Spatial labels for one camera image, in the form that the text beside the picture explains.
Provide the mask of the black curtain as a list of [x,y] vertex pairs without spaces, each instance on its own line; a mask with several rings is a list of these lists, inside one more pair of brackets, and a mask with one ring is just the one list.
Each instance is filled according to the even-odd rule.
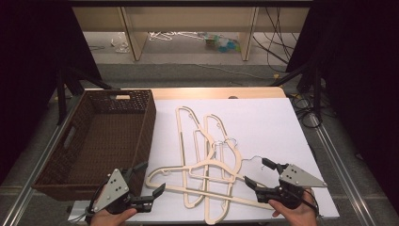
[[330,102],[399,214],[399,0],[312,0],[287,70],[319,44]]
[[0,0],[0,184],[69,68],[101,77],[69,0]]

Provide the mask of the person's right hand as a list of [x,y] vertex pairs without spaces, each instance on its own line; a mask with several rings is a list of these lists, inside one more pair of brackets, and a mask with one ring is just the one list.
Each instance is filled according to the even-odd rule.
[[291,226],[317,226],[316,213],[306,203],[301,203],[296,209],[289,209],[275,200],[268,203],[274,208],[272,216],[283,215]]

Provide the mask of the light wooden desk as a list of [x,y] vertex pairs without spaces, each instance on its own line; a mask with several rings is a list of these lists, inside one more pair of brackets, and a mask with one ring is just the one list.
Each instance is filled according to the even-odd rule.
[[80,27],[88,32],[123,32],[138,61],[150,31],[236,32],[244,61],[249,60],[255,32],[299,33],[308,7],[74,7]]

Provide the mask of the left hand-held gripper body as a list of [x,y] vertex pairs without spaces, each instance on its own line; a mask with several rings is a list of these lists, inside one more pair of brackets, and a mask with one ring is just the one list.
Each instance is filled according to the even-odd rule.
[[134,208],[138,213],[150,213],[154,196],[137,197],[128,183],[136,169],[114,169],[89,205],[90,214],[106,210],[112,215]]

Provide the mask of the clear plastic wrap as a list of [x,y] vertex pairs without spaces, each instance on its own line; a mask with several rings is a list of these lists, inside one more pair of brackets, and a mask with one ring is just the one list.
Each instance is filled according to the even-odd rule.
[[119,32],[111,39],[111,46],[117,53],[128,54],[130,52],[128,41],[123,32]]

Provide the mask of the person's left hand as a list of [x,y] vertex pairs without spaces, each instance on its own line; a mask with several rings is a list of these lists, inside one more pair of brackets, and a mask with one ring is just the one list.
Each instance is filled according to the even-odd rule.
[[135,208],[125,210],[120,214],[110,214],[106,210],[96,213],[89,226],[125,226],[126,221],[137,213]]

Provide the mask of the aluminium rail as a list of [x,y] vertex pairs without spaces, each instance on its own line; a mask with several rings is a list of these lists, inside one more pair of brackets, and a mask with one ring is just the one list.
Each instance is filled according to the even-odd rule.
[[362,198],[358,187],[355,185],[346,166],[339,156],[335,145],[327,133],[327,129],[314,113],[311,113],[310,119],[311,124],[316,128],[316,133],[324,146],[328,159],[330,160],[331,165],[333,166],[341,185],[343,186],[346,197],[350,201],[360,224],[362,226],[376,226],[375,219],[370,212],[370,208],[368,207],[366,201]]
[[59,202],[31,186],[60,133],[58,100],[44,107],[39,125],[5,181],[0,184],[0,226],[72,226],[73,202]]

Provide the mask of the white paper sheet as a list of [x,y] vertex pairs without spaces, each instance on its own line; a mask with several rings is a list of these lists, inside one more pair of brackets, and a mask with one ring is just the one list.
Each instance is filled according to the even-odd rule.
[[[178,126],[175,110],[179,106],[191,108],[200,124],[205,126],[203,118],[208,114],[217,115],[223,122],[229,137],[236,140],[236,148],[242,155],[242,167],[239,171],[244,177],[257,182],[261,186],[275,187],[279,183],[277,171],[266,167],[263,158],[278,164],[294,164],[309,174],[320,177],[311,149],[302,132],[295,112],[286,98],[266,99],[208,99],[208,100],[158,100],[156,121],[152,139],[147,176],[162,167],[181,166]],[[184,133],[184,147],[187,165],[196,163],[193,131],[195,123],[185,111],[181,112]],[[214,139],[221,139],[221,131],[215,121],[209,120],[209,134]],[[204,138],[197,133],[199,156],[204,158]],[[224,147],[225,163],[234,166],[234,157],[228,147]],[[182,185],[182,174],[157,174],[152,182],[174,186]],[[201,179],[188,178],[188,186],[201,187]],[[210,183],[210,190],[226,194],[227,185]],[[154,188],[143,186],[143,194],[149,195]],[[232,188],[232,195],[258,202],[255,192],[244,181],[237,179]],[[212,218],[221,212],[221,202],[211,199]],[[272,209],[262,209],[232,202],[229,212],[222,223],[251,223],[269,221]],[[137,214],[131,218],[133,224],[194,224],[206,223],[204,220],[204,202],[194,208],[184,206],[184,195],[180,192],[165,190],[154,203],[149,214]]]

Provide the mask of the brown wicker basket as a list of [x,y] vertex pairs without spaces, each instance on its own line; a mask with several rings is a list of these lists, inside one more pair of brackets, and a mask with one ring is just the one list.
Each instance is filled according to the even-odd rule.
[[86,90],[32,187],[61,202],[89,200],[112,170],[149,159],[155,118],[149,89]]

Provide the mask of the pile of white hangers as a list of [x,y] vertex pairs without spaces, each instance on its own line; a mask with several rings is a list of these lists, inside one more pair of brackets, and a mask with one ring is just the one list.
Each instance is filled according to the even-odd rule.
[[203,37],[197,32],[182,32],[182,31],[149,32],[150,41],[155,41],[155,40],[172,41],[175,37],[185,37],[189,39],[203,40]]

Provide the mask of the colourful plastic bag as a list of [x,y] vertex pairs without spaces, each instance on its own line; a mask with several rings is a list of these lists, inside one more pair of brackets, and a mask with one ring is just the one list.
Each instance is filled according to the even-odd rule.
[[207,47],[216,49],[220,53],[241,51],[240,45],[236,40],[232,40],[223,36],[207,34],[204,37],[204,40]]

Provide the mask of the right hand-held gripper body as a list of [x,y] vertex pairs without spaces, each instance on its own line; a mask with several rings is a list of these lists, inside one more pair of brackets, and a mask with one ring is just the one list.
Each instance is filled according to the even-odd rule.
[[289,209],[296,209],[303,203],[306,188],[327,187],[327,184],[294,164],[277,164],[279,185],[266,187],[265,191],[255,192],[258,202],[275,200]]

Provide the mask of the black metal stand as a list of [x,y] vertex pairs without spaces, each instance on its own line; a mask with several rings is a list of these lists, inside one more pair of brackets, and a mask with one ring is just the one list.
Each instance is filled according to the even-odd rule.
[[103,82],[101,78],[95,78],[93,76],[90,76],[87,73],[78,70],[77,68],[65,67],[61,69],[56,76],[56,92],[58,97],[58,125],[60,125],[67,117],[65,88],[68,88],[72,95],[81,95],[84,92],[81,80],[86,80],[89,83],[102,89],[112,89],[112,87]]
[[279,87],[286,82],[292,80],[298,75],[302,75],[297,89],[302,91],[307,86],[313,87],[313,104],[312,111],[315,116],[321,120],[321,74],[316,63],[305,63],[292,72],[288,73],[281,79],[276,80],[271,84],[271,87]]

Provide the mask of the cream plastic hanger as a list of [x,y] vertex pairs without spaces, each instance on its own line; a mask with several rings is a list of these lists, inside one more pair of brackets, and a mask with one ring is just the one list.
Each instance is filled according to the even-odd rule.
[[181,162],[182,162],[182,166],[183,166],[183,165],[187,165],[187,164],[186,164],[186,157],[185,157],[184,133],[183,133],[182,116],[181,116],[181,112],[182,111],[185,111],[188,114],[188,117],[195,123],[195,130],[193,131],[193,136],[194,136],[194,147],[195,147],[195,154],[196,154],[196,163],[206,159],[206,147],[204,148],[204,158],[203,159],[200,158],[197,133],[200,133],[203,136],[204,145],[206,145],[207,137],[210,134],[207,134],[205,132],[205,126],[202,126],[200,124],[200,121],[198,120],[195,112],[191,108],[189,108],[188,106],[179,106],[179,107],[176,108],[175,114],[176,114],[176,121],[177,121],[177,126],[178,126],[179,145],[180,145],[180,152],[181,152]]
[[[236,140],[228,136],[222,120],[214,114],[204,117],[205,132],[209,134],[209,120],[215,121],[215,126],[221,131],[222,138],[214,139],[209,135],[206,141],[206,161],[204,174],[204,187],[207,194],[204,198],[204,220],[209,225],[215,225],[227,216],[230,204],[233,201],[232,188],[236,179],[240,179],[239,171],[242,167],[242,155],[236,148]],[[228,147],[234,157],[234,166],[231,167],[225,163],[224,147]],[[226,184],[226,194],[218,194],[209,191],[210,183]],[[215,218],[212,218],[211,199],[219,199],[222,212]]]
[[[234,197],[232,188],[237,179],[244,181],[245,177],[239,173],[241,169],[241,160],[237,161],[238,168],[231,169],[223,161],[217,159],[204,159],[194,165],[183,165],[174,167],[162,167],[153,170],[146,178],[146,187],[155,188],[158,184],[152,182],[152,178],[157,174],[170,174],[172,172],[180,172],[182,174],[182,185],[174,186],[164,184],[165,190],[171,192],[180,192],[184,195],[184,205],[186,208],[194,208],[200,202],[205,201],[205,210],[210,210],[210,200],[217,199],[221,201],[222,210],[229,212],[232,202],[247,206],[254,206],[262,209],[271,210],[272,207],[266,202],[255,202],[252,200]],[[192,188],[188,186],[188,178],[201,179],[200,188]],[[227,193],[217,193],[210,190],[209,184],[216,182],[226,184],[228,186]]]

